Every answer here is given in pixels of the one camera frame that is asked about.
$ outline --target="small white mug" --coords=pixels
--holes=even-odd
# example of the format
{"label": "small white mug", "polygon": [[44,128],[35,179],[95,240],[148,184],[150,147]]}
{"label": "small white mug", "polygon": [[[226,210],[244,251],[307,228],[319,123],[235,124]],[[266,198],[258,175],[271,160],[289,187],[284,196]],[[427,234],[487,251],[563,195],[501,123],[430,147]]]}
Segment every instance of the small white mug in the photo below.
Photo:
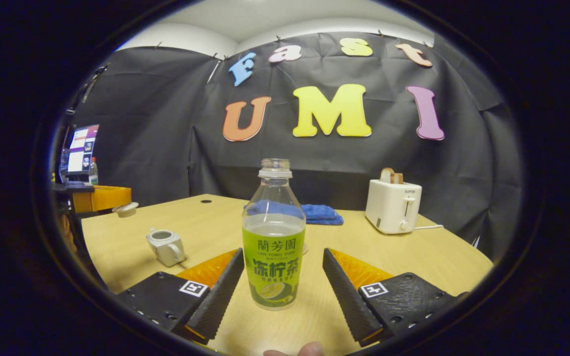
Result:
{"label": "small white mug", "polygon": [[165,266],[171,267],[186,259],[184,246],[178,234],[169,230],[155,230],[152,228],[146,239],[160,262]]}

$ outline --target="bottle label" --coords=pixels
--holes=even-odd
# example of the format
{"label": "bottle label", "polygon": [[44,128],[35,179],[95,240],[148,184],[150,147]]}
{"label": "bottle label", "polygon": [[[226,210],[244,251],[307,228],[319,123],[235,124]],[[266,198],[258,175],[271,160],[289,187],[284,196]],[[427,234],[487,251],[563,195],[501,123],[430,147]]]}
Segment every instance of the bottle label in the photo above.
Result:
{"label": "bottle label", "polygon": [[305,230],[285,236],[242,231],[252,298],[272,308],[291,304],[298,292]]}

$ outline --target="water bottle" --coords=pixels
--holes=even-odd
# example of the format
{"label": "water bottle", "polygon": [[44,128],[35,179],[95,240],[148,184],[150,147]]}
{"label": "water bottle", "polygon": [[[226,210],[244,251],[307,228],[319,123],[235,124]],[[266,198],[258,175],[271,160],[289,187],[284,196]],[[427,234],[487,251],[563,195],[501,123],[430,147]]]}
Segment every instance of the water bottle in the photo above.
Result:
{"label": "water bottle", "polygon": [[291,307],[305,243],[305,213],[289,187],[289,160],[262,160],[261,185],[242,214],[243,249],[250,293],[270,311]]}
{"label": "water bottle", "polygon": [[98,185],[98,164],[95,162],[95,157],[91,158],[89,166],[89,182],[91,185]]}

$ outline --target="lemon slice image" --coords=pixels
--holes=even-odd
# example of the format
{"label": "lemon slice image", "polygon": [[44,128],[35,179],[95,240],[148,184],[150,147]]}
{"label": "lemon slice image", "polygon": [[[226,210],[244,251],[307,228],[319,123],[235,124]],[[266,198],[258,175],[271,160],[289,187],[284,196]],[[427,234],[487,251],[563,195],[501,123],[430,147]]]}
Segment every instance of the lemon slice image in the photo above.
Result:
{"label": "lemon slice image", "polygon": [[261,289],[259,295],[265,299],[277,297],[285,289],[285,283],[274,283]]}

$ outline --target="black fabric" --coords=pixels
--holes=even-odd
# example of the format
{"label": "black fabric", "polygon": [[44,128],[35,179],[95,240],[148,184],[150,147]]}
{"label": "black fabric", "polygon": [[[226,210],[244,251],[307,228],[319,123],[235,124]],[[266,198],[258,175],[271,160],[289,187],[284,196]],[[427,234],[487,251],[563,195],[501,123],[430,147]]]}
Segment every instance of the black fabric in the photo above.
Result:
{"label": "black fabric", "polygon": [[190,50],[119,50],[86,103],[78,126],[100,124],[99,184],[130,187],[140,206],[188,197],[190,127],[217,61]]}
{"label": "black fabric", "polygon": [[[342,38],[366,40],[373,55],[346,56]],[[395,48],[399,43],[422,50],[433,66],[414,63]],[[292,44],[302,47],[300,59],[268,62],[275,49]],[[235,87],[228,70],[249,52],[256,53],[253,74]],[[342,137],[334,128],[330,135],[319,130],[314,137],[294,137],[298,97],[292,92],[316,86],[331,100],[342,84],[366,87],[364,111],[372,135]],[[434,92],[444,140],[416,135],[418,109],[407,86]],[[225,107],[247,103],[239,120],[244,128],[253,110],[249,102],[265,95],[272,100],[258,134],[242,142],[226,140]],[[468,242],[481,236],[479,249],[492,259],[505,252],[518,223],[524,167],[514,118],[481,70],[441,38],[429,48],[403,39],[333,32],[245,50],[220,65],[206,84],[193,131],[191,194],[249,199],[259,183],[261,159],[289,158],[292,190],[301,203],[363,210],[369,180],[392,167],[405,181],[423,187],[420,214]]]}

